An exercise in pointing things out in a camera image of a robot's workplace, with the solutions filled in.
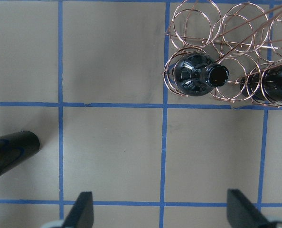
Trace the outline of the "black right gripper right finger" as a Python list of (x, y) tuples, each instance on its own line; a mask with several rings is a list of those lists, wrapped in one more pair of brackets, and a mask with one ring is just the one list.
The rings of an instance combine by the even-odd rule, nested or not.
[(265, 228), (269, 220), (239, 190), (227, 190), (226, 218), (232, 228)]

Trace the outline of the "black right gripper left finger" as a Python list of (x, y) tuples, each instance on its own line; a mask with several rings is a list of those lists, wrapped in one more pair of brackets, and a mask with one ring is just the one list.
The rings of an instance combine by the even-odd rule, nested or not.
[(92, 228), (94, 224), (94, 205), (91, 191), (81, 192), (64, 220), (64, 228)]

